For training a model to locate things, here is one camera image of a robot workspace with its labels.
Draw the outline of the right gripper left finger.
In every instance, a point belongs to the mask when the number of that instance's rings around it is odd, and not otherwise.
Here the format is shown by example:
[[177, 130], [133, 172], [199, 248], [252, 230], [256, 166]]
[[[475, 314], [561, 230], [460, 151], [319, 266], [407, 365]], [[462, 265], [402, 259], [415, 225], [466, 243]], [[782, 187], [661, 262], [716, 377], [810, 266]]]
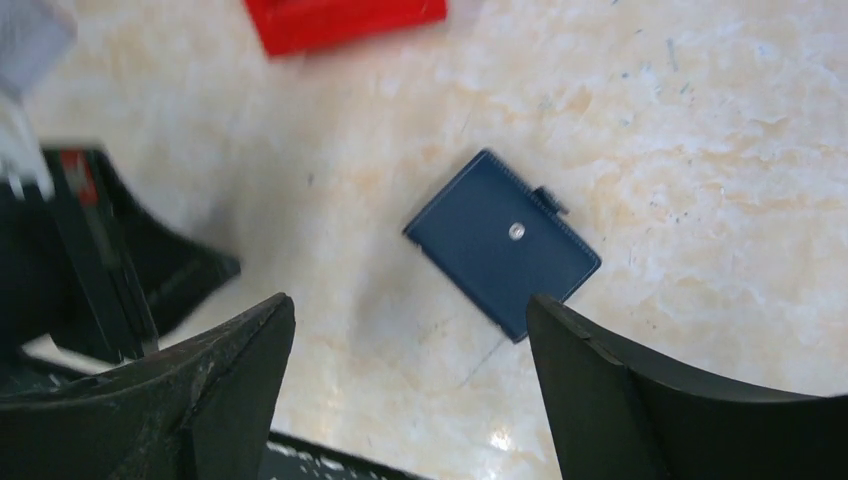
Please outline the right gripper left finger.
[[255, 479], [295, 334], [275, 294], [124, 366], [1, 399], [5, 479]]

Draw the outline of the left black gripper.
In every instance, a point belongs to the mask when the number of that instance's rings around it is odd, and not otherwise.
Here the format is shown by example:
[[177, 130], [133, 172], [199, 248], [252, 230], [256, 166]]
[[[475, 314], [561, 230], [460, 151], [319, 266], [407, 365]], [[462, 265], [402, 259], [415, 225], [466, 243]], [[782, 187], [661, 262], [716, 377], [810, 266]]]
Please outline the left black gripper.
[[144, 209], [102, 147], [43, 150], [55, 190], [1, 184], [1, 382], [34, 384], [24, 344], [117, 365], [159, 349], [239, 259], [172, 231]]

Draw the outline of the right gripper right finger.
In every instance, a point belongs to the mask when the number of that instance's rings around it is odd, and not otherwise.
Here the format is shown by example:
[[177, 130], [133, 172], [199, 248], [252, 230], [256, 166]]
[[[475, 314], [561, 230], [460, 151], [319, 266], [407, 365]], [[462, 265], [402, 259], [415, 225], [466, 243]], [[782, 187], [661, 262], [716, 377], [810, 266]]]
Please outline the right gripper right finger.
[[724, 377], [551, 297], [526, 310], [566, 479], [843, 479], [847, 399]]

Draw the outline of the navy leather card holder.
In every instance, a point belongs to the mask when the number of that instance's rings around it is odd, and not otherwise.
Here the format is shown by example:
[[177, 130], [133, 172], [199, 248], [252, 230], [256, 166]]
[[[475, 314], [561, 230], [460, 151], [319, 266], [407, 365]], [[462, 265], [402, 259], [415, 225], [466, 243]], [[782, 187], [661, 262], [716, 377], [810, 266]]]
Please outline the navy leather card holder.
[[564, 207], [483, 149], [405, 226], [453, 284], [514, 343], [534, 294], [565, 301], [601, 257], [562, 219]]

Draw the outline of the red plastic bin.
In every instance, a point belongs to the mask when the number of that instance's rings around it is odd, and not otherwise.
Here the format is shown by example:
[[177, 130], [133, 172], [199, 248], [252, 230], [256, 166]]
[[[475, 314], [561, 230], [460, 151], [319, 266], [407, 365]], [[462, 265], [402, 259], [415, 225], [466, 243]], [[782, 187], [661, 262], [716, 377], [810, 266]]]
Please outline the red plastic bin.
[[448, 14], [445, 0], [246, 0], [244, 5], [270, 57], [436, 23]]

